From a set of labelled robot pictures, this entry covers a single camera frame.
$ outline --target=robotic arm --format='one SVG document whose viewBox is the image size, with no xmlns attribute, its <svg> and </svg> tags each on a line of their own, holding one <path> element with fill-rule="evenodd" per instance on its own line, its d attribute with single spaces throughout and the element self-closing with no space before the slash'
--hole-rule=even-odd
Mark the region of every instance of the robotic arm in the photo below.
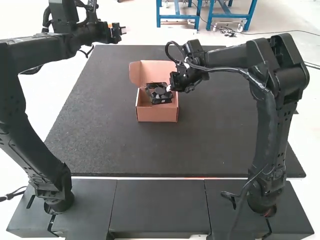
<svg viewBox="0 0 320 240">
<path fill-rule="evenodd" d="M 171 44 L 178 47 L 184 61 L 169 54 Z M 189 93 L 214 72 L 239 73 L 249 81 L 258 110 L 255 155 L 241 194 L 222 192 L 221 195 L 233 203 L 235 198 L 246 197 L 254 212 L 273 216 L 286 181 L 291 120 L 310 78 L 291 35 L 285 33 L 211 51 L 204 51 L 197 39 L 182 47 L 171 41 L 165 52 L 177 68 L 170 74 L 172 91 Z"/>
<path fill-rule="evenodd" d="M 79 22 L 77 7 L 86 10 Z M 49 0 L 42 33 L 0 40 L 0 147 L 28 174 L 47 213 L 66 211 L 74 201 L 71 172 L 42 142 L 29 123 L 18 74 L 37 73 L 41 66 L 74 57 L 82 45 L 117 44 L 124 28 L 97 18 L 97 0 Z M 52 24 L 54 33 L 49 33 Z"/>
</svg>

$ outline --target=open cardboard box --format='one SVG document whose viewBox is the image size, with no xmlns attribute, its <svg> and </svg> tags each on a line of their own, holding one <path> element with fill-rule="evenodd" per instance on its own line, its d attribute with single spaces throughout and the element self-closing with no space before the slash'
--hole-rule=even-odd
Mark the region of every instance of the open cardboard box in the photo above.
<svg viewBox="0 0 320 240">
<path fill-rule="evenodd" d="M 129 65 L 130 81 L 138 87 L 135 110 L 138 122 L 177 122 L 178 93 L 173 91 L 171 103 L 152 105 L 145 88 L 147 83 L 170 84 L 170 73 L 176 71 L 173 61 L 141 60 Z"/>
</svg>

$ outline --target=black computer fan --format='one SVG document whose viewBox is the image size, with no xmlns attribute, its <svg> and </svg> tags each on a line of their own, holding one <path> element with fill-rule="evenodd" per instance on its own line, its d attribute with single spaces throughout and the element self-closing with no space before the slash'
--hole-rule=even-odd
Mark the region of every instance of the black computer fan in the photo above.
<svg viewBox="0 0 320 240">
<path fill-rule="evenodd" d="M 167 91 L 168 84 L 165 82 L 147 83 L 145 91 L 150 97 L 152 104 L 168 104 L 172 102 L 174 95 Z"/>
</svg>

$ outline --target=concrete floor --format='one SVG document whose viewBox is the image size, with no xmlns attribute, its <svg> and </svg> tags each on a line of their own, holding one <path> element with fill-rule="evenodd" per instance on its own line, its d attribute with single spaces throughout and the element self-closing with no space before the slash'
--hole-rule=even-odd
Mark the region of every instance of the concrete floor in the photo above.
<svg viewBox="0 0 320 240">
<path fill-rule="evenodd" d="M 31 36 L 41 30 L 45 0 L 11 0 L 1 1 L 0 39 Z M 185 27 L 156 28 L 155 0 L 115 0 L 98 1 L 98 16 L 108 22 L 120 22 L 127 26 L 129 32 L 123 36 L 120 44 L 130 45 L 164 45 L 174 40 L 180 44 L 198 38 L 203 45 L 226 45 L 244 43 L 249 39 L 269 37 L 271 34 L 239 35 L 229 38 L 219 32 L 205 30 L 201 21 L 199 32 Z M 234 0 L 233 12 L 246 12 L 248 0 Z M 174 8 L 162 9 L 171 11 Z M 196 11 L 195 7 L 183 9 Z M 248 33 L 278 32 L 287 30 L 304 30 L 320 34 L 320 1 L 313 0 L 259 0 Z M 207 20 L 208 7 L 201 11 Z M 292 36 L 303 59 L 320 65 L 320 37 L 302 32 L 293 32 Z M 67 99 L 79 74 L 86 64 L 82 53 L 70 60 L 46 64 L 42 70 L 32 76 L 20 76 L 21 85 L 27 101 L 27 114 L 30 122 L 42 140 L 49 133 L 61 107 Z M 292 119 L 289 142 L 300 160 L 307 177 L 293 179 L 291 182 L 307 213 L 316 234 L 308 238 L 320 239 L 320 211 L 315 203 L 314 190 L 319 188 L 318 147 L 320 145 L 320 71 L 309 69 L 310 83 L 304 91 L 303 99 L 298 103 L 300 113 Z M 9 193 L 28 182 L 24 171 L 6 154 L 0 152 L 0 195 Z M 19 202 L 19 197 L 0 203 L 0 239 L 16 240 L 16 236 L 6 232 L 6 227 Z"/>
</svg>

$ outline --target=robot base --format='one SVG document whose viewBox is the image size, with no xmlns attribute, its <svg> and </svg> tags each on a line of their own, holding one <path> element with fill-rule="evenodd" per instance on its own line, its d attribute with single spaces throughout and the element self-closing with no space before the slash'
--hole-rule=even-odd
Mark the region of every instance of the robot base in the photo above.
<svg viewBox="0 0 320 240">
<path fill-rule="evenodd" d="M 74 205 L 60 215 L 44 211 L 29 186 L 7 231 L 22 238 L 113 240 L 187 239 L 208 235 L 226 240 L 236 211 L 221 191 L 237 193 L 245 180 L 73 179 Z M 277 214 L 264 218 L 244 204 L 230 240 L 301 240 L 314 234 L 290 182 Z"/>
</svg>

